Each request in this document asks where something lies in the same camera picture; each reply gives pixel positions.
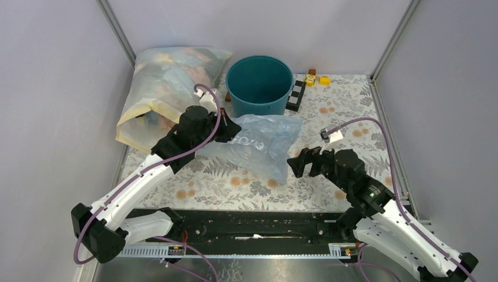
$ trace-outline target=black and white checkered board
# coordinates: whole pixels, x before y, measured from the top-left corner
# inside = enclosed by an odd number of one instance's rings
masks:
[[[285,106],[288,110],[293,110],[297,112],[301,104],[302,96],[304,95],[304,90],[306,89],[306,83],[296,80],[294,83],[294,88],[289,94],[287,99],[287,105]]]

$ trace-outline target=white wall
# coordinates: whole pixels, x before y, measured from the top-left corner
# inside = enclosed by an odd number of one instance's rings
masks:
[[[422,1],[378,86],[421,215],[496,281],[498,2]]]
[[[272,55],[294,72],[371,73],[410,0],[110,0],[135,52],[209,45],[227,64]]]
[[[95,1],[1,1],[0,53],[0,280],[71,281],[70,211],[113,187],[132,67]]]

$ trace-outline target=translucent plastic bag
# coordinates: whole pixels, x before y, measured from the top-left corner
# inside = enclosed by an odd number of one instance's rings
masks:
[[[242,130],[232,141],[211,142],[197,154],[227,159],[237,166],[285,184],[288,151],[301,132],[302,121],[278,115],[244,115],[233,121]]]
[[[191,105],[194,85],[216,88],[231,53],[208,47],[154,48],[138,54],[116,140],[150,153]]]

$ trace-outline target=teal bucket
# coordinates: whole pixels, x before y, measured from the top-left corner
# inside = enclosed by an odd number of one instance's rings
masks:
[[[291,69],[270,56],[246,57],[227,73],[227,90],[236,116],[283,115],[293,85]]]

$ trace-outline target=tabletop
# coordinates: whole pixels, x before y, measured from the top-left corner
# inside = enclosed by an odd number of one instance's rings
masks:
[[[304,147],[323,146],[319,131],[354,118],[378,118],[365,75],[327,75],[330,85],[316,83],[306,87],[298,112],[285,110],[285,115],[303,121],[297,141],[289,155],[295,157]],[[304,75],[294,75],[303,80]],[[233,109],[225,102],[224,76],[218,97],[229,116]],[[336,149],[354,149],[365,162],[366,171],[392,189],[389,159],[382,133],[372,122],[358,122],[341,129],[343,141]],[[146,154],[128,150],[121,179],[131,174]],[[350,207],[345,193],[322,176],[295,178],[288,169],[287,183],[257,175],[224,160],[222,156],[197,156],[174,177],[155,187],[138,205],[141,208],[171,207],[201,210],[274,210],[307,212],[344,212]]]

